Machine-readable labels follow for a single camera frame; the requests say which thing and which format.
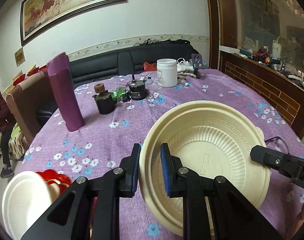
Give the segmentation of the white plastic jar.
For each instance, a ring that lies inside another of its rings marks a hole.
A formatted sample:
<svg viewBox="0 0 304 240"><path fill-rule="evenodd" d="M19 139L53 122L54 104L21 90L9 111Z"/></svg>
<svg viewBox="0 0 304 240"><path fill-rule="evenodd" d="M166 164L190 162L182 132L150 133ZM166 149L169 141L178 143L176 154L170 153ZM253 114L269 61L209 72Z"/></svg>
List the white plastic jar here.
<svg viewBox="0 0 304 240"><path fill-rule="evenodd" d="M157 82L161 87L177 85L177 62L175 59L159 59L156 62Z"/></svg>

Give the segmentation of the purple thermos bottle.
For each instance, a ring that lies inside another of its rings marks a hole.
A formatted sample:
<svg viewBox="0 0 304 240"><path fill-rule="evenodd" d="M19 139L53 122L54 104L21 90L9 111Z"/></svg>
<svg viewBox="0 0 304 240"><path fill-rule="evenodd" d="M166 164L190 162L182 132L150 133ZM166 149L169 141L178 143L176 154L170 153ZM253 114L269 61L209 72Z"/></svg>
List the purple thermos bottle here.
<svg viewBox="0 0 304 240"><path fill-rule="evenodd" d="M61 53L47 63L47 72L53 94L66 123L67 130L77 131L85 125L79 105L76 100L69 72L69 59L66 53Z"/></svg>

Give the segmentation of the black cylindrical motor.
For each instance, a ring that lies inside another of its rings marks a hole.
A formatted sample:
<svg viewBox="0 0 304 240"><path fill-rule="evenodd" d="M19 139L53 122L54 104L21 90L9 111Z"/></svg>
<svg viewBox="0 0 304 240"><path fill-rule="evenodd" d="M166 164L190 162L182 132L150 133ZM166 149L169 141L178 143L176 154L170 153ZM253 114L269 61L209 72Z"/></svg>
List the black cylindrical motor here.
<svg viewBox="0 0 304 240"><path fill-rule="evenodd" d="M149 74L140 77L136 80L135 75L132 74L132 80L128 83L130 98L134 101L144 100L147 97L146 81L150 78Z"/></svg>

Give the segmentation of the black motor with wooden spool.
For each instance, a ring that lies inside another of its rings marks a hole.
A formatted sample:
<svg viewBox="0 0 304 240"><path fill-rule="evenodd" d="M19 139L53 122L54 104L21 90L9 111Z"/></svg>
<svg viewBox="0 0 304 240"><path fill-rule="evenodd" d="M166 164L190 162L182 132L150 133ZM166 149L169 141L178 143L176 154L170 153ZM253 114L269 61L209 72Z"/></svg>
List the black motor with wooden spool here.
<svg viewBox="0 0 304 240"><path fill-rule="evenodd" d="M101 115L112 113L116 108L116 100L112 98L112 93L105 89L103 83L94 86L95 94L92 96L98 111Z"/></svg>

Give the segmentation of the cream plastic bowl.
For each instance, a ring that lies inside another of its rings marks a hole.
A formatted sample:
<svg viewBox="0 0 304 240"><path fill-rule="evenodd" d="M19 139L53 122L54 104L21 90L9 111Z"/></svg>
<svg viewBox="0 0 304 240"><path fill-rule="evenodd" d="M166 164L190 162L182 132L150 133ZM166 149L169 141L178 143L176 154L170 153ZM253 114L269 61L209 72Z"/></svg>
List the cream plastic bowl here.
<svg viewBox="0 0 304 240"><path fill-rule="evenodd" d="M254 146L264 146L264 134L234 108L212 101L192 101L164 113L149 130L139 160L139 184L152 214L166 229L182 236L183 203L165 191L160 146L200 176L227 178L259 208L266 197L270 170L251 160Z"/></svg>

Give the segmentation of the white cloth gloves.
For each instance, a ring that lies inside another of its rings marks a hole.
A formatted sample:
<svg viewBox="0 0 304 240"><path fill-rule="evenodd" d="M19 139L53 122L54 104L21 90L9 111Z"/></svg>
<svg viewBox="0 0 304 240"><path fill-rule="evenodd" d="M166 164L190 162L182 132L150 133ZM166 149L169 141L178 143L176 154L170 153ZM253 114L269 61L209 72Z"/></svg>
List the white cloth gloves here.
<svg viewBox="0 0 304 240"><path fill-rule="evenodd" d="M192 59L185 60L183 57L177 60L177 74L179 76L190 76L192 78L200 78L198 70L194 68Z"/></svg>

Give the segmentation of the small yellow wall plaque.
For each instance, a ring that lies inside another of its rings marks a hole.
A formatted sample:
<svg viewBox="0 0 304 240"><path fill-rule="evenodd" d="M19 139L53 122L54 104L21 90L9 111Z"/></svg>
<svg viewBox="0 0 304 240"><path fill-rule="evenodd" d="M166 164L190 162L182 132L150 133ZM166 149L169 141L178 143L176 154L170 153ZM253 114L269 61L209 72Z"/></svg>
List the small yellow wall plaque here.
<svg viewBox="0 0 304 240"><path fill-rule="evenodd" d="M25 55L24 55L23 47L21 47L19 50L17 50L15 52L14 58L15 58L15 64L17 67L19 67L22 63L25 62Z"/></svg>

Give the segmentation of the green circuit board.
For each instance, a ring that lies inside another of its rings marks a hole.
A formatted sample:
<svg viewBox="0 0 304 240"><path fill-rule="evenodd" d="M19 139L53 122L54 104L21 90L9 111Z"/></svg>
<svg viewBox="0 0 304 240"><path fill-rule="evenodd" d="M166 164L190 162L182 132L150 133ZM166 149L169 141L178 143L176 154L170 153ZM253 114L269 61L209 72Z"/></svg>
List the green circuit board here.
<svg viewBox="0 0 304 240"><path fill-rule="evenodd" d="M112 99L114 101L128 102L130 100L128 90L126 90L125 87L118 87L116 90L112 91Z"/></svg>

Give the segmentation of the black perforated stand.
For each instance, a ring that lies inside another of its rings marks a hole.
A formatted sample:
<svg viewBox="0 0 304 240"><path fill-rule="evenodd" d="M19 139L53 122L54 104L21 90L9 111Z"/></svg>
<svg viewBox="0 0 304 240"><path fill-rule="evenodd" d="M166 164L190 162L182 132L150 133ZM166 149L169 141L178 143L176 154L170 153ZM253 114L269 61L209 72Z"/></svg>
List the black perforated stand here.
<svg viewBox="0 0 304 240"><path fill-rule="evenodd" d="M192 54L191 55L192 66L193 66L193 74L196 76L197 79L200 78L198 74L198 70L203 68L203 60L201 54Z"/></svg>

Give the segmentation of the red bag on sofa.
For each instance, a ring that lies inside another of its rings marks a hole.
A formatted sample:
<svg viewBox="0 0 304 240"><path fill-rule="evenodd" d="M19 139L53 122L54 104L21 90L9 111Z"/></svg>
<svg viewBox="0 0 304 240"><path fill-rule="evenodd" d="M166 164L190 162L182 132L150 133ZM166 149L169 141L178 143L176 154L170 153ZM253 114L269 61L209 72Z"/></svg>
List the red bag on sofa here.
<svg viewBox="0 0 304 240"><path fill-rule="evenodd" d="M143 67L144 67L144 72L153 72L157 70L155 62L154 63L144 62Z"/></svg>

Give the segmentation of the seated person in maroon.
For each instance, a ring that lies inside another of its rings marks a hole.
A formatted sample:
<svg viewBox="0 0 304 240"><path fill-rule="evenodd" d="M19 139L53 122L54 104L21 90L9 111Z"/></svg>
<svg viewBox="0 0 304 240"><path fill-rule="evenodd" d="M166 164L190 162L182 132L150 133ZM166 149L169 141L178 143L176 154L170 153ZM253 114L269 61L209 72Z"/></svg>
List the seated person in maroon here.
<svg viewBox="0 0 304 240"><path fill-rule="evenodd" d="M9 140L11 138L11 134L13 128L16 124L16 120L14 115L11 113L6 101L3 97L0 97L0 149L2 153L3 160L3 168L0 173L1 178L9 178L14 172L12 170L12 165L9 160Z"/></svg>

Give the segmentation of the framed horse painting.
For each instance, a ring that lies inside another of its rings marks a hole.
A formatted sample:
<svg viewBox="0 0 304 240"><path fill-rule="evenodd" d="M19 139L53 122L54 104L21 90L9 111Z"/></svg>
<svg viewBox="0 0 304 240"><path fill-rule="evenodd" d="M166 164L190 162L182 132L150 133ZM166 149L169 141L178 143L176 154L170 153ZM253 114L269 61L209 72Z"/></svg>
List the framed horse painting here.
<svg viewBox="0 0 304 240"><path fill-rule="evenodd" d="M23 0L20 41L24 46L53 26L88 10L125 0Z"/></svg>

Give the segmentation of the black leather sofa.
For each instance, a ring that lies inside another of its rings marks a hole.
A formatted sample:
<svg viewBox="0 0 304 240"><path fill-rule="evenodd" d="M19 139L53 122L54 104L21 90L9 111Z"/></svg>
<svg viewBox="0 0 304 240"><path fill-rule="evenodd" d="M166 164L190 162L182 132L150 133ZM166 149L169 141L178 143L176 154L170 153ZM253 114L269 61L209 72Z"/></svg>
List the black leather sofa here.
<svg viewBox="0 0 304 240"><path fill-rule="evenodd" d="M158 59L191 59L197 54L189 41L166 40L157 44L139 45L75 60L69 64L73 87L109 79L116 75L139 74L143 64L155 63Z"/></svg>

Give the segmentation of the red wedding glass plate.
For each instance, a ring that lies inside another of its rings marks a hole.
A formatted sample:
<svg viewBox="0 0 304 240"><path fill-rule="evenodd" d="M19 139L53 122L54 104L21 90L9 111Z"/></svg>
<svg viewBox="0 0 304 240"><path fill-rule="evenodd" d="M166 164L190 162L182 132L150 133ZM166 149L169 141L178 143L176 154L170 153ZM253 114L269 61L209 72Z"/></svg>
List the red wedding glass plate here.
<svg viewBox="0 0 304 240"><path fill-rule="evenodd" d="M52 169L37 172L37 174L39 174L48 185L56 184L61 193L72 184L72 181L68 176L62 173L57 173Z"/></svg>

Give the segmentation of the white disposable plate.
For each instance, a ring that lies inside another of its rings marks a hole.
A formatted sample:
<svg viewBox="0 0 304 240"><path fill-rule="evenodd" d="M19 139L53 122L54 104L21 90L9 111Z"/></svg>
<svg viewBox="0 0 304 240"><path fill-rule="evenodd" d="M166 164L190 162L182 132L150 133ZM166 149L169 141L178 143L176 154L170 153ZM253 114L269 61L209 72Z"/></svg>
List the white disposable plate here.
<svg viewBox="0 0 304 240"><path fill-rule="evenodd" d="M7 233L13 239L21 239L60 194L57 183L49 185L35 172L24 171L14 176L2 198L2 217Z"/></svg>

